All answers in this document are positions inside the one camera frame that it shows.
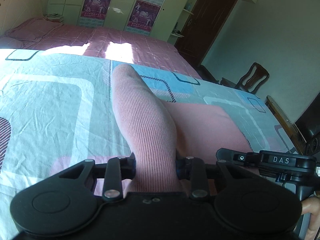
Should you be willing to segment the person's right hand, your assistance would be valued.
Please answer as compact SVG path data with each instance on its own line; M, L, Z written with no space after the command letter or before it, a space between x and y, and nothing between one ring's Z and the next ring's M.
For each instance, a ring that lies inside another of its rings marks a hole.
M306 231L305 240L314 240L318 238L320 226L320 199L319 191L308 199L302 201L302 214L310 214L310 220Z

